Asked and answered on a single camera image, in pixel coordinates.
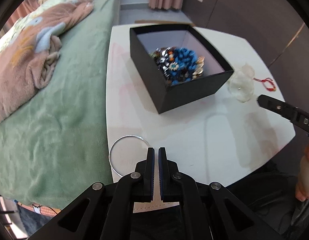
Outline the person's hand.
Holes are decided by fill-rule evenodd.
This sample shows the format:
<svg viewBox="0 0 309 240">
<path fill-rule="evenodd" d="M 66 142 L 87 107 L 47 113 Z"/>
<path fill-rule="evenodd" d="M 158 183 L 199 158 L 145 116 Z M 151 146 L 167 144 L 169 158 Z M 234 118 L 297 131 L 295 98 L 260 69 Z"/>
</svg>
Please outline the person's hand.
<svg viewBox="0 0 309 240">
<path fill-rule="evenodd" d="M 309 199 L 309 144 L 306 146 L 304 156 L 300 161 L 300 172 L 296 184 L 295 196 L 301 202 Z"/>
</svg>

